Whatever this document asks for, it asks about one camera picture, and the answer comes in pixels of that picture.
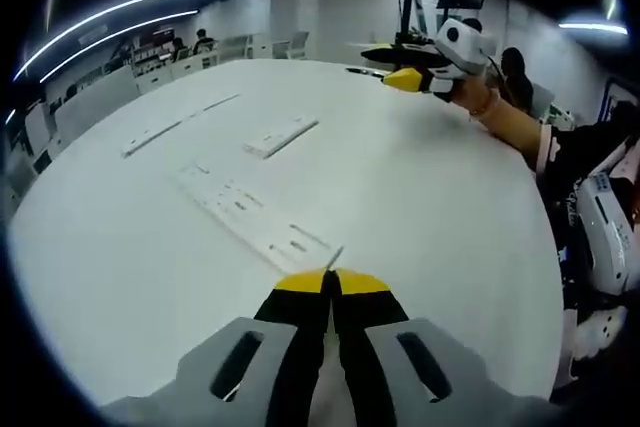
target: white pillar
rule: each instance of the white pillar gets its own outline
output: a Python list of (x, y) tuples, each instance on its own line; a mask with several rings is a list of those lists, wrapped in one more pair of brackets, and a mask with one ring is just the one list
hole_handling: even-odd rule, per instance
[(318, 0), (271, 0), (271, 39), (291, 40), (296, 32), (309, 32), (307, 57), (316, 57), (318, 37)]

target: person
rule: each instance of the person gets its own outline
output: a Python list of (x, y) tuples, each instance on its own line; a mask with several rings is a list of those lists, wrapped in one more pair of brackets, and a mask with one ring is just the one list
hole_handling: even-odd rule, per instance
[(196, 41), (196, 44), (193, 46), (194, 55), (197, 55), (199, 53), (199, 49), (202, 44), (215, 42), (215, 40), (213, 40), (211, 37), (207, 37), (207, 31), (204, 29), (198, 29), (198, 31), (196, 32), (196, 36), (198, 37), (198, 40)]
[[(631, 103), (620, 103), (609, 121), (560, 131), (540, 125), (512, 106), (479, 76), (468, 77), (457, 85), (452, 102), (469, 111), (495, 137), (520, 151), (537, 175), (558, 250), (565, 332), (573, 332), (571, 339), (563, 339), (561, 353), (568, 356), (566, 365), (570, 372), (564, 381), (556, 379), (556, 391), (579, 391), (575, 386), (581, 379), (590, 378), (587, 372), (602, 373), (610, 370), (608, 363), (630, 358), (628, 353), (607, 352), (616, 345), (618, 335), (630, 338), (621, 335), (629, 330), (623, 326), (634, 308), (635, 315), (638, 314), (640, 302), (639, 286), (627, 286), (628, 290), (616, 298), (598, 294), (590, 286), (588, 272), (592, 266), (579, 252), (585, 240), (576, 235), (577, 192), (590, 175), (607, 173), (611, 189), (633, 230), (632, 241), (640, 245), (640, 109)], [(578, 238), (582, 239), (582, 246), (578, 245)]]
[(171, 61), (175, 62), (176, 60), (178, 60), (178, 54), (183, 51), (186, 50), (187, 47), (184, 45), (184, 42), (182, 41), (182, 37), (176, 37), (173, 39), (173, 52), (171, 53)]
[(515, 47), (509, 47), (502, 53), (500, 68), (505, 82), (500, 83), (500, 96), (511, 105), (526, 114), (531, 113), (533, 102), (533, 85), (525, 74), (525, 63), (522, 53)]

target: white round table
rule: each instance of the white round table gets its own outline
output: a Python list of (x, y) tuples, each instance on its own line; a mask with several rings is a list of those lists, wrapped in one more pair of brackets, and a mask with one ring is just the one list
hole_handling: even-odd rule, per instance
[[(180, 110), (239, 97), (123, 158)], [(319, 125), (260, 160), (242, 144), (296, 115)], [(344, 65), (236, 61), (163, 86), (100, 122), (43, 173), (10, 226), (27, 305), (47, 345), (98, 404), (148, 395), (179, 358), (281, 277), (172, 180), (206, 159), (343, 244), (336, 263), (391, 287), (519, 395), (547, 397), (562, 333), (561, 280), (520, 155), (433, 96)]]

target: desk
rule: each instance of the desk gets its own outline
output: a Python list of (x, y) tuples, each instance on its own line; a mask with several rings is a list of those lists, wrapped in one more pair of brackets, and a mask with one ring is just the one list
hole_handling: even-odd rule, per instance
[[(280, 278), (175, 186), (195, 159), (344, 244), (337, 267), (386, 281), (410, 317), (478, 352), (499, 385), (549, 395), (561, 281), (522, 158), (462, 109), (344, 67), (244, 60), (196, 72), (113, 113), (39, 177), (10, 228), (17, 278), (90, 399), (157, 389)], [(121, 157), (149, 118), (235, 93)], [(268, 160), (243, 151), (301, 113), (320, 124)]]

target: white table surface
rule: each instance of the white table surface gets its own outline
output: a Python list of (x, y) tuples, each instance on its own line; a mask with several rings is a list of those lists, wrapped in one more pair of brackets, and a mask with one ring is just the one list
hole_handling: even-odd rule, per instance
[[(562, 292), (551, 229), (517, 152), (462, 109), (345, 66), (236, 61), (165, 85), (94, 126), (41, 175), (10, 228), (17, 278), (54, 355), (99, 404), (148, 395), (281, 274), (172, 175), (197, 159), (342, 243), (336, 266), (386, 281), (410, 317), (478, 352), (515, 394), (548, 396)], [(129, 158), (150, 123), (209, 110)], [(268, 160), (283, 120), (320, 124)]]

